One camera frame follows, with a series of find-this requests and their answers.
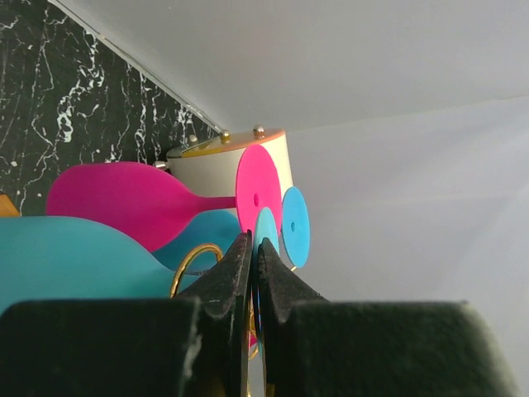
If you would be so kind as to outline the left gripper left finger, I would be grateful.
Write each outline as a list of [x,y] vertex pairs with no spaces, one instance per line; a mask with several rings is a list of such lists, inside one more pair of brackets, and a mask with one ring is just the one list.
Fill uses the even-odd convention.
[[252,237],[171,299],[54,299],[1,317],[4,396],[244,396]]

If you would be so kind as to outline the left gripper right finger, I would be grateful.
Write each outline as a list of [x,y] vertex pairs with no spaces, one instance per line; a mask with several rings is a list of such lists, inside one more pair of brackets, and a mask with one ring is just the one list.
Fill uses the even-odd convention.
[[467,302],[331,302],[260,244],[255,269],[268,396],[516,396]]

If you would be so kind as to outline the blue wine glass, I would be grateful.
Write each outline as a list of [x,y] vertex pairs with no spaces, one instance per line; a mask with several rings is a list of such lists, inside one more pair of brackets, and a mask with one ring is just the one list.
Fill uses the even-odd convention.
[[[238,220],[228,211],[207,211],[197,215],[173,241],[154,251],[153,255],[168,269],[177,270],[194,247],[213,243],[227,251],[240,231]],[[310,222],[306,201],[295,186],[288,188],[283,198],[281,234],[290,262],[296,267],[304,266],[310,251]]]
[[2,218],[1,309],[34,299],[167,298],[216,262],[212,252],[200,256],[176,280],[179,266],[168,269],[137,241],[101,223],[58,216]]

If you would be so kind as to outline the pink wine glass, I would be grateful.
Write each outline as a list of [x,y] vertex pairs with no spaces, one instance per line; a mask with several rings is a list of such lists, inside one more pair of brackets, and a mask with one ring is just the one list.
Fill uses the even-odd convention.
[[281,228],[282,194],[277,168],[260,145],[242,153],[230,196],[195,194],[165,171],[139,162],[75,165],[51,185],[45,212],[100,222],[125,233],[148,251],[173,241],[200,213],[234,209],[242,231],[255,230],[264,209]]

